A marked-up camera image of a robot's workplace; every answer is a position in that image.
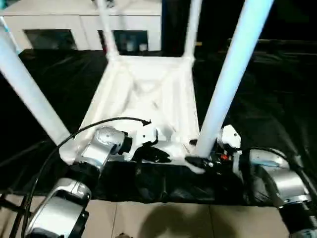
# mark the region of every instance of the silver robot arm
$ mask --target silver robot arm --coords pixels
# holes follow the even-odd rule
[[[89,213],[85,211],[91,189],[99,180],[110,155],[129,152],[132,139],[112,127],[96,130],[93,139],[76,158],[65,178],[61,178],[37,208],[26,237],[80,237]]]
[[[275,150],[250,150],[252,173],[263,181],[266,194],[278,209],[290,237],[317,238],[316,210],[300,176]],[[262,190],[260,182],[255,190]]]

